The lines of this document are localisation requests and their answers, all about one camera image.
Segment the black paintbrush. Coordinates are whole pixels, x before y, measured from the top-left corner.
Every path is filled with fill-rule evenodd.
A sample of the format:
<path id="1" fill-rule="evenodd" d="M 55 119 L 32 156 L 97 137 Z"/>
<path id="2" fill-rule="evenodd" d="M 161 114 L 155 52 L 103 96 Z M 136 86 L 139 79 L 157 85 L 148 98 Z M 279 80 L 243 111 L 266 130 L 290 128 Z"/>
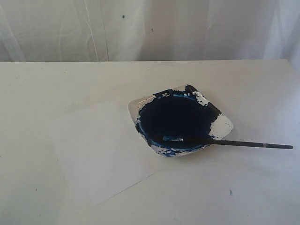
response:
<path id="1" fill-rule="evenodd" d="M 270 148 L 270 149 L 287 149 L 292 150 L 292 145 L 273 144 L 273 143 L 260 143 L 260 142 L 241 142 L 231 140 L 215 140 L 211 138 L 201 137 L 183 137 L 177 139 L 169 139 L 163 136 L 156 136 L 154 141 L 161 143 L 188 143 L 188 144 L 210 144 L 210 145 L 226 145 L 226 146 L 242 146 L 242 147 L 254 147 L 254 148 Z"/>

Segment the white square paint dish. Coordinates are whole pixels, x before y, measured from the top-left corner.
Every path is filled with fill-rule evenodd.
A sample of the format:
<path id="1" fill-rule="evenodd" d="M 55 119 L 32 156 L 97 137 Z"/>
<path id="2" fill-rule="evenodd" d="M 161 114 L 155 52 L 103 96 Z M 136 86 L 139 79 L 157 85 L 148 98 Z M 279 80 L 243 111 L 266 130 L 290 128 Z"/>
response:
<path id="1" fill-rule="evenodd" d="M 180 157 L 208 147 L 184 138 L 221 140 L 233 123 L 194 86 L 186 84 L 131 101 L 128 111 L 139 135 L 165 157 Z"/>

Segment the white paper sheet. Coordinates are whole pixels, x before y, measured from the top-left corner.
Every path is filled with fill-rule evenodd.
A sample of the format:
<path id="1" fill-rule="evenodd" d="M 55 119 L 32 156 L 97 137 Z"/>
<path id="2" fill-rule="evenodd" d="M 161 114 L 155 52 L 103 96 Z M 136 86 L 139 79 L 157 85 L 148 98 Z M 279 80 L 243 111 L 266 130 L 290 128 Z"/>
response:
<path id="1" fill-rule="evenodd" d="M 96 206 L 166 166 L 126 104 L 101 102 L 55 119 L 49 133 L 72 194 Z"/>

